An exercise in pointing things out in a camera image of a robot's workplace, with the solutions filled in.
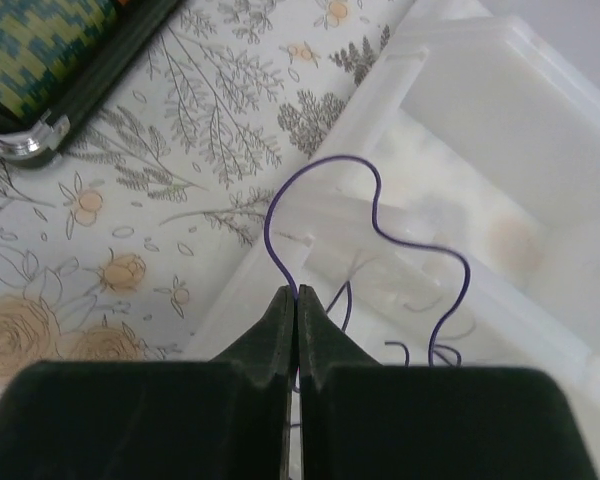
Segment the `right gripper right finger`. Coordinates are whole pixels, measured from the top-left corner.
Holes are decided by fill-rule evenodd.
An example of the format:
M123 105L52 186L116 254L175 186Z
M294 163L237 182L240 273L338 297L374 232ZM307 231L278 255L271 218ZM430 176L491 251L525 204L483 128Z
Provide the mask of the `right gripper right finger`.
M307 479L593 479L563 391L542 371L390 366L297 299Z

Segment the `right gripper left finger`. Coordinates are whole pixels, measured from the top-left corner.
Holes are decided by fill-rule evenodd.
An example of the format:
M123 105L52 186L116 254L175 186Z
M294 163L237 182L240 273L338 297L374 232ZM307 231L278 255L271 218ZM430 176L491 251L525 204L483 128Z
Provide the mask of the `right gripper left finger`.
M295 301L209 361L40 361L0 399L0 479L285 479Z

